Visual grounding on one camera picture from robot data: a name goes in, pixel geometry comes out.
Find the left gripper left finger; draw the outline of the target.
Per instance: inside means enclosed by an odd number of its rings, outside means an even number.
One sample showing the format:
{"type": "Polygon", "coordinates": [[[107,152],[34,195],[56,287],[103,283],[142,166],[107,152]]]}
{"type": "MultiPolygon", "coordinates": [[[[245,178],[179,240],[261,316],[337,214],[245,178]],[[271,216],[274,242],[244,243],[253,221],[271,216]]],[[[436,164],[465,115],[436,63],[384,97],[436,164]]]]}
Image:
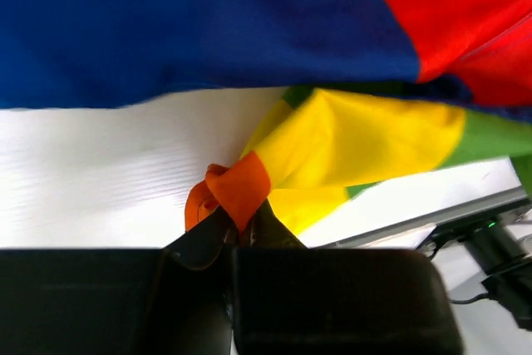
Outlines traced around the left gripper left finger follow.
{"type": "Polygon", "coordinates": [[[163,249],[149,301],[150,354],[229,354],[233,222],[211,216],[163,249]]]}

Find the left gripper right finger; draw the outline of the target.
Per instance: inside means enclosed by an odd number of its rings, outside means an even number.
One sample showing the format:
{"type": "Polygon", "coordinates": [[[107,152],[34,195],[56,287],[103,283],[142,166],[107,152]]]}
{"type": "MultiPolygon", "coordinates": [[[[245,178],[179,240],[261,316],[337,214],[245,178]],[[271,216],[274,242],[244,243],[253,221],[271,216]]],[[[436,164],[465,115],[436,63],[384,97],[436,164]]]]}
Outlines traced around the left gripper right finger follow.
{"type": "Polygon", "coordinates": [[[241,354],[461,354],[441,276],[411,249],[309,249],[263,204],[232,254],[241,354]]]}

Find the rainbow striped shorts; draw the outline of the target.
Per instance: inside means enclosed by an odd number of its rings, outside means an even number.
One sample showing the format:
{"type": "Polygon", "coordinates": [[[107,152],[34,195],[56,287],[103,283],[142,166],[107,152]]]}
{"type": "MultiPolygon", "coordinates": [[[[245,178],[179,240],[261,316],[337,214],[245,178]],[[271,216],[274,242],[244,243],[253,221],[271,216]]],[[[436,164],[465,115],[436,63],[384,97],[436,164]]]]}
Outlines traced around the rainbow striped shorts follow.
{"type": "Polygon", "coordinates": [[[1,0],[2,108],[117,108],[282,86],[191,191],[301,232],[365,189],[507,156],[531,186],[531,0],[1,0]]]}

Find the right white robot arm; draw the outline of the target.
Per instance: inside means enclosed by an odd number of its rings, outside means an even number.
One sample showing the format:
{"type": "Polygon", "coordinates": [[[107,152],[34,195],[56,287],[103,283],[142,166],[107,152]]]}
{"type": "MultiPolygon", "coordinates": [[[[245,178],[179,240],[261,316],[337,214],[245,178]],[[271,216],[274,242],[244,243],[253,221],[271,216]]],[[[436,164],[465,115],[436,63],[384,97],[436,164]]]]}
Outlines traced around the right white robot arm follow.
{"type": "Polygon", "coordinates": [[[523,330],[531,330],[531,254],[506,228],[508,218],[531,209],[529,200],[517,200],[488,210],[464,215],[438,224],[418,245],[428,259],[434,259],[449,243],[465,247],[485,279],[485,288],[473,298],[451,300],[454,305],[470,305],[481,300],[497,302],[523,330]]]}

